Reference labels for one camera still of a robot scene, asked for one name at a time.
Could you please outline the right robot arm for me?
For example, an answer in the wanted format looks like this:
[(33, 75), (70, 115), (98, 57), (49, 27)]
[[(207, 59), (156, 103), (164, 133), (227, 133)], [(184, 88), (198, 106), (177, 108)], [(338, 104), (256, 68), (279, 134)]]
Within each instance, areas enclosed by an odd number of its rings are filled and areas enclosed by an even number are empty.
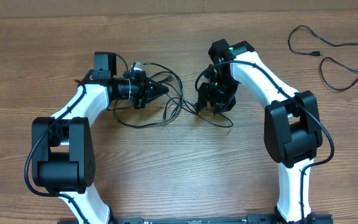
[(214, 114), (232, 110), (237, 88), (244, 85), (264, 109), (265, 148), (278, 164), (280, 193), (273, 222), (317, 223), (308, 201), (307, 168), (322, 145), (314, 94), (300, 93), (282, 82), (246, 41), (229, 45), (217, 40), (208, 55), (212, 63), (202, 72), (207, 81), (195, 84), (197, 111), (207, 107)]

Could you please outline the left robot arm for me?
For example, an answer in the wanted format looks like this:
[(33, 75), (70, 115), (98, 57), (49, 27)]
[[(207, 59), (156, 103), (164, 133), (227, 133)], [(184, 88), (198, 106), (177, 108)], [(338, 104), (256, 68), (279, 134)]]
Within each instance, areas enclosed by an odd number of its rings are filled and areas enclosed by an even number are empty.
[(96, 187), (96, 160), (91, 126), (113, 101), (129, 100), (135, 109), (168, 93), (168, 87), (147, 77), (142, 64), (117, 75), (113, 52), (95, 52), (94, 67), (78, 81), (74, 97), (50, 117), (32, 123), (32, 149), (25, 162), (27, 188), (42, 197), (63, 200), (76, 223), (113, 223), (114, 216)]

